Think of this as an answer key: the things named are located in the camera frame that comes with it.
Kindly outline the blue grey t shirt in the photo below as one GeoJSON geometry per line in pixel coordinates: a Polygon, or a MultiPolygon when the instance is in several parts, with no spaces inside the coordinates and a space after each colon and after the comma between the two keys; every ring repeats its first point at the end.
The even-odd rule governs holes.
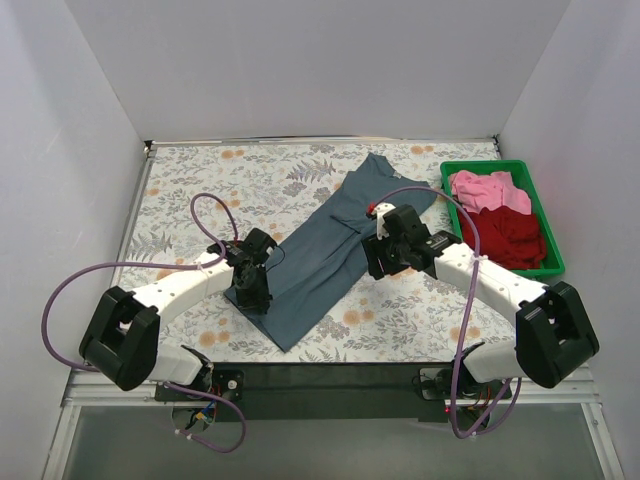
{"type": "Polygon", "coordinates": [[[370,204],[394,192],[394,205],[408,204],[422,214],[436,195],[418,186],[429,184],[400,175],[383,156],[368,154],[267,263],[268,311],[244,316],[281,351],[289,351],[367,272],[361,241],[376,233],[376,222],[366,216],[370,204]]]}

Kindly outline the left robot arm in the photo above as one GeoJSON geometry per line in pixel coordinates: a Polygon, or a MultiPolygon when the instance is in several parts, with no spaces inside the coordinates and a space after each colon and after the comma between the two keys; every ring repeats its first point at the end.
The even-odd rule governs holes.
{"type": "Polygon", "coordinates": [[[153,381],[210,392],[213,363],[191,347],[163,344],[160,333],[190,308],[224,292],[234,295],[239,310],[266,313],[272,300],[266,262],[276,248],[275,240],[254,228],[243,241],[208,247],[192,269],[130,291],[110,288],[81,340],[81,357],[123,391],[153,381]]]}

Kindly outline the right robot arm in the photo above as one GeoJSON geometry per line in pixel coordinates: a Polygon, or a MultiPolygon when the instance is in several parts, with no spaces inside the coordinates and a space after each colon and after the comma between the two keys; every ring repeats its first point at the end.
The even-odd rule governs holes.
{"type": "Polygon", "coordinates": [[[466,290],[515,327],[509,341],[473,345],[453,362],[459,391],[492,381],[528,378],[551,389],[594,357],[599,341],[577,290],[521,277],[474,254],[458,237],[431,233],[409,205],[371,207],[376,223],[363,248],[368,273],[376,280],[408,268],[466,290]]]}

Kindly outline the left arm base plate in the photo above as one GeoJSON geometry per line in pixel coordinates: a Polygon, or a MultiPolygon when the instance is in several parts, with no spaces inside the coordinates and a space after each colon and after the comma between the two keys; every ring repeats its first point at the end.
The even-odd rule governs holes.
{"type": "MultiPolygon", "coordinates": [[[[208,393],[221,396],[236,402],[242,399],[245,374],[242,370],[218,370],[212,374],[211,386],[208,393]]],[[[165,386],[155,388],[154,400],[158,402],[197,402],[205,401],[206,397],[195,394],[185,394],[165,386]]]]}

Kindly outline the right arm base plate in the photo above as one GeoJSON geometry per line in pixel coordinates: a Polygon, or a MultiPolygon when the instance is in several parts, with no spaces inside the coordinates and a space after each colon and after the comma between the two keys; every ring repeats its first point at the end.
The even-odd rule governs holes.
{"type": "MultiPolygon", "coordinates": [[[[425,367],[418,371],[411,384],[425,400],[444,400],[451,396],[453,367],[425,367]]],[[[478,383],[464,372],[459,374],[457,398],[462,400],[493,400],[503,387],[500,380],[478,383]]]]}

